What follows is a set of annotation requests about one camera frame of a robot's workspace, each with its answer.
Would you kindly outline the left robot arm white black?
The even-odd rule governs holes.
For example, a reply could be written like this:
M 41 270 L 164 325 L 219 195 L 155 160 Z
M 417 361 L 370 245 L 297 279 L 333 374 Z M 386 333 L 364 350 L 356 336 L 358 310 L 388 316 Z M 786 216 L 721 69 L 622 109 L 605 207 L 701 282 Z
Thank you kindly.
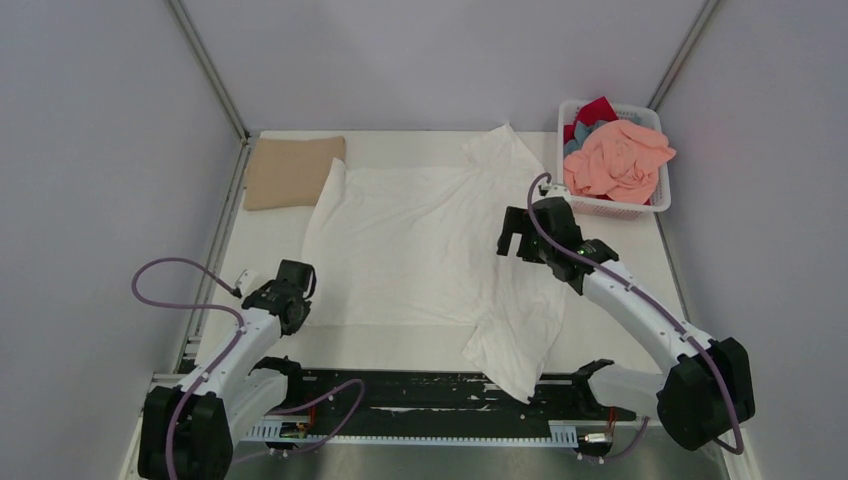
M 304 384 L 287 376 L 290 361 L 266 353 L 305 323 L 317 285 L 314 267 L 283 260 L 275 277 L 248 290 L 198 262 L 192 265 L 241 306 L 189 305 L 191 311 L 229 313 L 235 324 L 211 358 L 174 386 L 156 386 L 147 394 L 137 463 L 144 479 L 223 479 L 250 428 L 274 407 L 292 414 L 306 399 Z

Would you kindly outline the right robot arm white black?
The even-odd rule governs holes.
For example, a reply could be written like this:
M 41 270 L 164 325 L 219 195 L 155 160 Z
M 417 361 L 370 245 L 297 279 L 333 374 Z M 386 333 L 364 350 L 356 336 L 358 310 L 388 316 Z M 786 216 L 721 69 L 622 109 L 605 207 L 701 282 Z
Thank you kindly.
M 542 264 L 579 296 L 600 307 L 649 354 L 657 374 L 593 361 L 576 372 L 571 403 L 584 417 L 617 407 L 658 420 L 686 450 L 710 442 L 740 455 L 743 422 L 756 411 L 749 356 L 732 337 L 717 340 L 677 319 L 640 287 L 620 256 L 586 239 L 562 197 L 509 206 L 497 240 L 505 256 L 514 239 L 521 260 Z

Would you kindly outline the white t shirt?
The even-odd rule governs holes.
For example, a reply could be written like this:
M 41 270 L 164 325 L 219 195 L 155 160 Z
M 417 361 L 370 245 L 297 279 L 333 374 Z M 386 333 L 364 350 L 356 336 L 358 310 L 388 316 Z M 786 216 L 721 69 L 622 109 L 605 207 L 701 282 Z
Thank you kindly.
M 317 274 L 312 326 L 470 326 L 463 357 L 528 402 L 564 323 L 565 286 L 497 254 L 505 212 L 542 164 L 507 125 L 461 167 L 348 169 L 334 161 L 301 258 Z

